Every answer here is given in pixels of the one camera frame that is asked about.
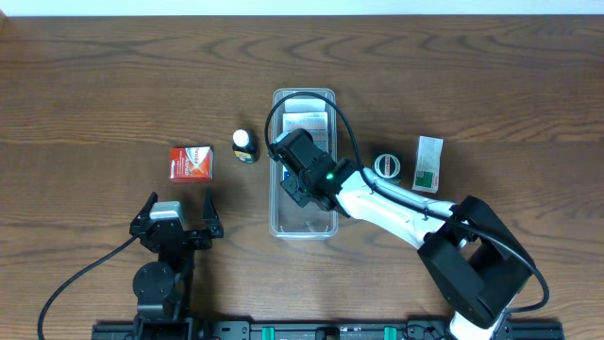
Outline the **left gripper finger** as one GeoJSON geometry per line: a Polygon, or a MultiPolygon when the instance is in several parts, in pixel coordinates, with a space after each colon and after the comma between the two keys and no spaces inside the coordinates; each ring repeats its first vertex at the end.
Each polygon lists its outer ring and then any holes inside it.
{"type": "Polygon", "coordinates": [[[214,207],[211,188],[208,188],[205,193],[202,219],[207,228],[218,228],[220,226],[220,218],[214,207]]]}
{"type": "Polygon", "coordinates": [[[152,192],[145,204],[141,208],[141,210],[137,213],[136,220],[143,221],[150,219],[150,213],[153,206],[158,202],[158,194],[156,192],[152,192]]]}

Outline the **blue tall box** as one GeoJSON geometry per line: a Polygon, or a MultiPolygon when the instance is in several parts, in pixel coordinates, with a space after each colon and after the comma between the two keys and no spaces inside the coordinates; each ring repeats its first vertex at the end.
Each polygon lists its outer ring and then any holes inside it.
{"type": "Polygon", "coordinates": [[[329,150],[328,115],[323,112],[284,113],[282,116],[284,131],[294,131],[298,128],[305,129],[312,137],[313,142],[327,153],[329,150]]]}

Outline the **green round-logo box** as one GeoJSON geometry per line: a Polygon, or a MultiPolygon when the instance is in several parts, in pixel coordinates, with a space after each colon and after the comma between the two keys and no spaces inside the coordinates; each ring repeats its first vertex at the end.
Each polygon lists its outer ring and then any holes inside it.
{"type": "Polygon", "coordinates": [[[378,154],[373,162],[373,170],[381,179],[393,184],[399,184],[401,181],[401,159],[395,154],[378,154]]]}

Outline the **dark bottle white cap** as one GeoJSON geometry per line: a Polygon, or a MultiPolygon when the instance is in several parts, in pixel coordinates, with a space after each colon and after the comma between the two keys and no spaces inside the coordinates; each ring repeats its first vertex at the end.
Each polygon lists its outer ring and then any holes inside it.
{"type": "Polygon", "coordinates": [[[232,150],[240,162],[254,163],[258,160],[259,150],[249,131],[237,129],[232,134],[232,140],[232,150]]]}

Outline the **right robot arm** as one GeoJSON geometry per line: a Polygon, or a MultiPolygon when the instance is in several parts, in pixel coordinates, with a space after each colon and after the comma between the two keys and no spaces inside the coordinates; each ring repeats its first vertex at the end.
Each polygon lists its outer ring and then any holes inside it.
{"type": "Polygon", "coordinates": [[[282,187],[300,206],[377,225],[407,242],[453,308],[453,339],[492,339],[531,277],[535,262],[484,201],[454,204],[413,194],[350,160],[326,153],[280,153],[282,187]]]}

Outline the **red medicine box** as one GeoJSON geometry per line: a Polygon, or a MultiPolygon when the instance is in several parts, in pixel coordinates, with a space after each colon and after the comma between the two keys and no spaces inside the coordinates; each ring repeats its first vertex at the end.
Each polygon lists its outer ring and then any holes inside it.
{"type": "Polygon", "coordinates": [[[173,147],[169,179],[172,182],[211,182],[213,149],[210,146],[173,147]]]}

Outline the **white green medicine box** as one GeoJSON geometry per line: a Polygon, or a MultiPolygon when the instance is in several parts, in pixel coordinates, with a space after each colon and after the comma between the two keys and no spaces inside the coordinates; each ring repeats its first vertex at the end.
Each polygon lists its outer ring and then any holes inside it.
{"type": "Polygon", "coordinates": [[[443,139],[419,137],[412,182],[413,190],[431,194],[438,192],[443,146],[443,139]]]}

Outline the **clear plastic container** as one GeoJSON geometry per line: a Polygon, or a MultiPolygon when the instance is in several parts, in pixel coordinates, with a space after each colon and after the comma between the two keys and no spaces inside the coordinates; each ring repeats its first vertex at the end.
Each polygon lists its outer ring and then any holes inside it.
{"type": "MultiPolygon", "coordinates": [[[[284,113],[323,112],[328,115],[329,150],[332,158],[337,157],[336,111],[327,103],[335,102],[335,93],[328,88],[283,88],[273,94],[277,106],[272,115],[268,138],[272,143],[283,132],[284,113]]],[[[286,168],[278,162],[270,162],[270,231],[284,240],[325,240],[333,236],[339,227],[336,212],[324,212],[314,203],[299,207],[280,186],[289,176],[286,168]]]]}

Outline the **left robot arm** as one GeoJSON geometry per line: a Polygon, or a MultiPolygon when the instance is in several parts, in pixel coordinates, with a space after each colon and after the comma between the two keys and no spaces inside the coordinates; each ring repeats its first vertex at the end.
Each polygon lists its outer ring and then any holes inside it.
{"type": "Polygon", "coordinates": [[[130,223],[129,233],[158,255],[135,274],[132,288],[137,297],[135,339],[210,339],[208,323],[191,312],[194,253],[212,247],[224,236],[211,190],[205,193],[203,229],[185,229],[182,205],[160,202],[152,193],[130,223]]]}

